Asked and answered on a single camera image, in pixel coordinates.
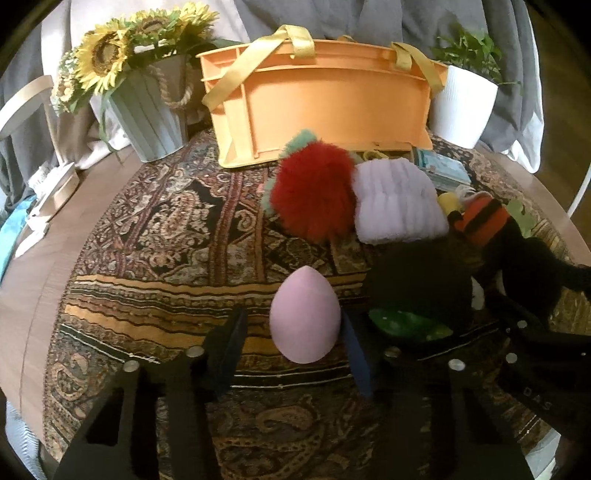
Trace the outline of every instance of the patterned tablecloth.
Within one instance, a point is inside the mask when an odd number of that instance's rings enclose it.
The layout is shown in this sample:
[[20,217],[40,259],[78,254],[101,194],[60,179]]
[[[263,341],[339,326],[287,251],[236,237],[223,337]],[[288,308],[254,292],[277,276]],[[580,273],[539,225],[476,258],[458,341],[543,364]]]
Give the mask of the patterned tablecloth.
[[[522,201],[538,222],[534,234],[568,258],[537,205],[503,169],[436,138],[434,146],[461,160],[477,189]],[[264,218],[256,190],[275,168],[222,170],[215,137],[206,131],[179,153],[142,166],[117,195],[83,247],[59,307],[44,399],[45,439],[56,459],[130,355],[169,360],[200,344],[240,303],[250,317],[235,386],[208,405],[224,478],[365,477],[383,412],[357,393],[342,345],[315,364],[286,360],[271,341],[268,312],[281,282],[303,265],[325,275],[342,302],[360,301],[376,252],[353,235],[310,244],[287,235],[277,218]],[[589,313],[583,296],[565,291],[550,323],[582,333]],[[490,322],[484,326],[475,322],[474,331],[483,333],[462,347],[463,358],[478,364],[487,391],[529,451],[548,426],[495,385],[505,337]],[[164,405],[158,416],[165,437]],[[424,437],[427,444],[428,428]],[[160,452],[168,478],[166,442]]]

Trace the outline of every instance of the red fluffy ball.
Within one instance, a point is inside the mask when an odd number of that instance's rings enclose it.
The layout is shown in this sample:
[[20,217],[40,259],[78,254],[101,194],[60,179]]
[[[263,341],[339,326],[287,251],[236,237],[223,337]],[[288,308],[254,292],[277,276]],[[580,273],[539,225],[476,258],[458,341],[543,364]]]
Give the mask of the red fluffy ball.
[[319,141],[284,158],[271,205],[285,230],[317,243],[347,234],[355,222],[354,169],[346,150]]

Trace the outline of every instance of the metal screw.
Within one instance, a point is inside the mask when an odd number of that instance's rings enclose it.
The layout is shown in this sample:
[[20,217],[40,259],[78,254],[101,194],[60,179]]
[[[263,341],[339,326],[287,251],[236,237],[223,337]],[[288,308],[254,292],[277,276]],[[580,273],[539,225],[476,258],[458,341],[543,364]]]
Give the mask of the metal screw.
[[398,348],[397,346],[389,346],[388,348],[386,348],[384,355],[387,356],[388,358],[398,358],[401,353],[402,353],[402,350],[400,348]]
[[456,372],[461,372],[462,370],[464,370],[466,368],[466,364],[457,358],[451,359],[447,363],[447,365],[449,366],[449,368],[451,368],[452,370],[455,370]]
[[137,360],[129,360],[123,364],[123,370],[127,373],[135,372],[139,368],[139,362]]
[[198,358],[202,356],[204,353],[205,350],[203,349],[203,347],[197,345],[187,348],[187,350],[185,350],[185,355],[187,355],[189,358]]

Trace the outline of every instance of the orange plastic crate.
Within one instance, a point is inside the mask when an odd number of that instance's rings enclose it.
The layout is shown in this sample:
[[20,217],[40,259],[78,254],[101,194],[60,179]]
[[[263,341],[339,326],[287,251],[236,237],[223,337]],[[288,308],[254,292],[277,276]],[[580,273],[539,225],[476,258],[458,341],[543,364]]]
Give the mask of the orange plastic crate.
[[[249,45],[200,55],[209,92]],[[390,48],[314,40],[314,58],[291,58],[289,40],[212,110],[220,164],[240,167],[276,160],[308,128],[347,150],[433,147],[426,131],[430,87],[413,62],[395,66]],[[431,62],[443,83],[447,67]]]

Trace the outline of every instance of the potted plant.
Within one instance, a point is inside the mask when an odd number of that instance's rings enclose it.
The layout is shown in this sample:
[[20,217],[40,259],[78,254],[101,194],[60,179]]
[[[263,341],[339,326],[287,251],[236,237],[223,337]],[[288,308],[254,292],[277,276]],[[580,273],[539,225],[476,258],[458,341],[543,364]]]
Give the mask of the potted plant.
[[54,109],[76,113],[100,95],[99,130],[107,144],[110,105],[142,161],[175,152],[187,139],[183,108],[193,92],[186,65],[199,65],[195,55],[218,48],[212,39],[216,18],[207,5],[189,2],[97,25],[61,59]]
[[499,85],[497,61],[501,51],[487,34],[459,27],[457,40],[432,48],[436,60],[449,65],[445,88],[433,99],[429,111],[431,131],[463,148],[474,148],[491,116]]

